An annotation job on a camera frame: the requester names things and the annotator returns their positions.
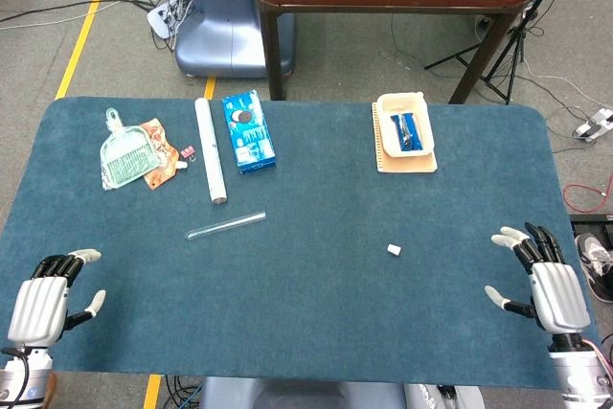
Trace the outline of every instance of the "dustpan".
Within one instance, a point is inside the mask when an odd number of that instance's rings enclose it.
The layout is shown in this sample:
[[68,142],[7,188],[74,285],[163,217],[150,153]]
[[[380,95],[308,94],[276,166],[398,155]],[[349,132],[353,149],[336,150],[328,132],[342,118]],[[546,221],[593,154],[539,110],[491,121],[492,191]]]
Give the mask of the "dustpan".
[[117,110],[106,111],[111,135],[100,148],[102,180],[109,189],[118,189],[159,166],[159,159],[147,133],[139,126],[124,126]]

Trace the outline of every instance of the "yellow floor line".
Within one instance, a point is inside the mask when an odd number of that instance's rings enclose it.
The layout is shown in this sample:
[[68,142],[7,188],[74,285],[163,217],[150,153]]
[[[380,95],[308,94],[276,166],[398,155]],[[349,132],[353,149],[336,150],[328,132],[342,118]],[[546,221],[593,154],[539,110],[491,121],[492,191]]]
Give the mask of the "yellow floor line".
[[215,77],[208,77],[207,84],[204,86],[204,97],[209,101],[215,95],[215,82],[216,82]]
[[87,40],[87,35],[89,34],[89,30],[92,27],[92,23],[94,22],[94,16],[96,16],[92,13],[95,13],[98,10],[98,5],[98,3],[95,3],[89,6],[89,10],[87,11],[88,16],[85,16],[83,26],[80,28],[79,38],[77,39],[77,43],[75,44],[75,48],[73,49],[73,54],[71,54],[70,56],[70,61],[68,61],[68,66],[64,71],[64,77],[62,78],[61,84],[59,85],[59,88],[57,90],[56,99],[63,98],[68,92],[70,80],[75,73],[77,63],[79,62],[80,53],[83,51],[83,47],[85,46],[85,40]]
[[162,383],[161,375],[152,374],[149,376],[143,409],[155,409],[157,405],[157,396],[160,393],[160,383]]

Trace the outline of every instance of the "robotic hand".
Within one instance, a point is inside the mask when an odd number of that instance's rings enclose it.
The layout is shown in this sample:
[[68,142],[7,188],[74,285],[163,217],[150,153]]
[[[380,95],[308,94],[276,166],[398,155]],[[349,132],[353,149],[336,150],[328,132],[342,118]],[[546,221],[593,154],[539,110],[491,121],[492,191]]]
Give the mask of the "robotic hand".
[[556,237],[544,227],[526,223],[531,238],[511,227],[491,240],[510,248],[528,273],[531,302],[522,304],[486,286],[489,298],[500,308],[527,318],[553,336],[549,355],[554,360],[564,407],[597,409],[613,407],[611,369],[596,347],[583,340],[590,324],[587,306],[573,267],[564,262]]
[[42,407],[53,366],[47,350],[65,330],[91,320],[102,308],[106,291],[98,291],[84,311],[67,316],[68,293],[75,278],[84,265],[101,256],[95,249],[49,256],[19,288],[9,327],[14,347],[2,349],[13,360],[0,374],[0,408]]

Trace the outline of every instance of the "white container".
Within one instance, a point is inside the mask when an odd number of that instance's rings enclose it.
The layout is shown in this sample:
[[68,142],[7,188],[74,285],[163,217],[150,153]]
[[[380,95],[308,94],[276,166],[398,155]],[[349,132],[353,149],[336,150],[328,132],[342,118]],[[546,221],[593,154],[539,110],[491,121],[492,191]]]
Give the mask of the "white container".
[[[397,127],[393,115],[411,112],[420,136],[422,150],[402,150],[398,140]],[[376,100],[376,113],[379,119],[383,148],[391,157],[420,157],[434,150],[434,137],[428,116],[428,104],[423,93],[390,93]]]

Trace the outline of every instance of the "table leg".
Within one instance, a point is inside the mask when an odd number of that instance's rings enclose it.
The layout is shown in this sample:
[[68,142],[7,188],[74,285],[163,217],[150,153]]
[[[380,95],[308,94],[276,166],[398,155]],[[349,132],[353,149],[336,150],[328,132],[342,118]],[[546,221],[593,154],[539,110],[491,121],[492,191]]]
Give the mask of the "table leg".
[[475,83],[481,78],[489,60],[498,49],[500,42],[505,38],[516,16],[517,13],[505,13],[493,17],[493,23],[489,27],[488,34],[472,58],[460,83],[458,83],[449,101],[450,104],[464,104],[466,102],[468,95],[474,88]]
[[264,45],[266,75],[268,76],[268,89],[272,101],[285,99],[283,76],[281,74],[278,17],[279,14],[274,11],[260,12],[261,39]]

